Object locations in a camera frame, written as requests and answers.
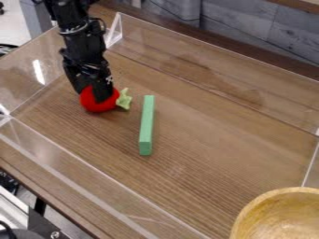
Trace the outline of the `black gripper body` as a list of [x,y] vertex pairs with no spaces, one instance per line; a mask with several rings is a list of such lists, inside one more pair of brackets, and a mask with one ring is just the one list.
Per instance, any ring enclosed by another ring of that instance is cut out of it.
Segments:
[[104,21],[100,18],[63,18],[57,23],[65,42],[59,49],[65,74],[69,77],[108,77],[108,61],[102,56]]

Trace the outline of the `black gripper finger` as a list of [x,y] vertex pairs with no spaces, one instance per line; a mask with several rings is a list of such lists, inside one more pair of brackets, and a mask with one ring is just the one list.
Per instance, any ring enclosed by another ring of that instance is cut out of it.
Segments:
[[92,86],[94,101],[97,103],[104,102],[113,93],[113,79],[106,67],[89,68],[89,84]]
[[69,59],[62,60],[65,76],[74,92],[81,93],[90,85],[89,71],[84,64],[74,63]]

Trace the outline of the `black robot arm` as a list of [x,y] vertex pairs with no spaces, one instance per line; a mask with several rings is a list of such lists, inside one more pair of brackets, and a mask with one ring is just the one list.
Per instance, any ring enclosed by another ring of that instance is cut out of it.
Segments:
[[43,3],[65,43],[58,52],[67,81],[78,94],[89,87],[98,104],[113,93],[109,64],[102,56],[104,21],[88,15],[90,0],[43,0]]

